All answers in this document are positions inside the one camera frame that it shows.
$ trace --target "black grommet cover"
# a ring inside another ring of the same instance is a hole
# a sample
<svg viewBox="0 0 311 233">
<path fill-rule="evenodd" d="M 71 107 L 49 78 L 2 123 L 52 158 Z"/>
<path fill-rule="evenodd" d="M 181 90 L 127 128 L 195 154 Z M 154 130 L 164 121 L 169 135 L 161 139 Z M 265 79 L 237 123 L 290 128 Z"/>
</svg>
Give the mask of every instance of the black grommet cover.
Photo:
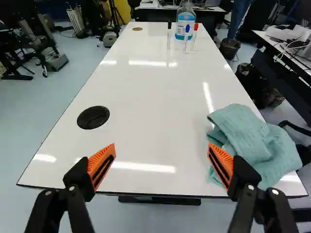
<svg viewBox="0 0 311 233">
<path fill-rule="evenodd" d="M 77 124 L 84 130 L 92 130 L 105 124 L 109 116 L 110 112 L 106 107 L 93 106 L 80 113 Z"/>
</svg>

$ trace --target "black bag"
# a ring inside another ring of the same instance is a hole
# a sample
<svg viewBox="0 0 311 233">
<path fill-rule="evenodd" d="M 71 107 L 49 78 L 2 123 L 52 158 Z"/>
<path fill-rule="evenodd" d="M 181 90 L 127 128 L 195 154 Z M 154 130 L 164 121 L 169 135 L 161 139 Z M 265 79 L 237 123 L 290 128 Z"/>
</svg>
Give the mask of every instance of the black bag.
<svg viewBox="0 0 311 233">
<path fill-rule="evenodd" d="M 219 51 L 222 53 L 225 59 L 232 60 L 240 48 L 240 41 L 236 39 L 225 38 L 220 44 Z"/>
<path fill-rule="evenodd" d="M 258 109 L 277 107 L 285 100 L 252 64 L 239 64 L 235 75 Z"/>
</svg>

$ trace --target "green cloth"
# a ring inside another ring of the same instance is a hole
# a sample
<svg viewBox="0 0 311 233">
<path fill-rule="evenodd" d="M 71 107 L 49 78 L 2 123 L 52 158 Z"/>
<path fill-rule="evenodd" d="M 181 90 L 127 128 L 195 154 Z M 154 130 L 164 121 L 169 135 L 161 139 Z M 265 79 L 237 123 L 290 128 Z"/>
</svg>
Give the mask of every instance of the green cloth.
<svg viewBox="0 0 311 233">
<path fill-rule="evenodd" d="M 258 119 L 252 110 L 231 104 L 208 116 L 215 124 L 208 140 L 227 153 L 243 157 L 262 177 L 258 187 L 275 185 L 284 175 L 302 167 L 294 141 L 282 128 Z M 209 181 L 222 186 L 213 167 Z"/>
</svg>

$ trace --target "person's leg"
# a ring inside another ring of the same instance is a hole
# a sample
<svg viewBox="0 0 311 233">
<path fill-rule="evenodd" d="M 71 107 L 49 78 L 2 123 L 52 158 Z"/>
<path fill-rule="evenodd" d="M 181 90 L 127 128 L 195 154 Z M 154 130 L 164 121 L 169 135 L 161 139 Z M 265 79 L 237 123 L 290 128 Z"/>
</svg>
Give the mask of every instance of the person's leg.
<svg viewBox="0 0 311 233">
<path fill-rule="evenodd" d="M 228 39 L 233 39 L 236 36 L 239 25 L 252 1 L 253 0 L 234 0 Z"/>
</svg>

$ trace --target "gray floor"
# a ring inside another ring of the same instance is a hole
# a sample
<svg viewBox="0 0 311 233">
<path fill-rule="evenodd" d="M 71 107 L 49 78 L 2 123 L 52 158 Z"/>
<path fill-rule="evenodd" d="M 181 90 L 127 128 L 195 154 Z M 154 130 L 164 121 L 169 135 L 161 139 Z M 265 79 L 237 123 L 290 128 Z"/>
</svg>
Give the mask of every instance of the gray floor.
<svg viewBox="0 0 311 233">
<path fill-rule="evenodd" d="M 64 35 L 72 35 L 72 32 L 65 32 Z M 35 60 L 32 60 L 26 66 L 35 72 L 34 80 L 0 82 L 2 233 L 24 231 L 40 191 L 18 187 L 16 182 L 46 135 L 107 53 L 107 49 L 96 46 L 96 38 L 80 40 L 66 38 L 58 33 L 54 36 L 59 50 L 70 60 L 63 69 L 50 73 L 48 78 L 43 78 L 41 68 L 36 67 Z M 220 29 L 219 39 L 225 36 L 226 29 Z M 241 62 L 249 62 L 255 50 L 256 47 L 243 44 L 238 53 L 239 62 L 230 63 L 232 69 L 235 70 Z M 20 72 L 28 74 L 23 69 L 20 69 Z M 305 124 L 288 103 L 263 113 L 269 119 L 267 121 L 272 123 L 290 118 L 297 124 Z M 307 143 L 307 139 L 303 137 L 298 136 L 296 140 Z M 98 233 L 224 233 L 230 223 L 235 204 L 230 200 L 210 199 L 203 201 L 199 207 L 131 205 L 118 203 L 116 197 L 96 195 L 87 207 Z M 308 228 L 301 229 L 301 232 L 305 232 Z M 68 218 L 62 221 L 60 232 L 71 232 Z M 253 232 L 263 230 L 255 225 Z"/>
</svg>

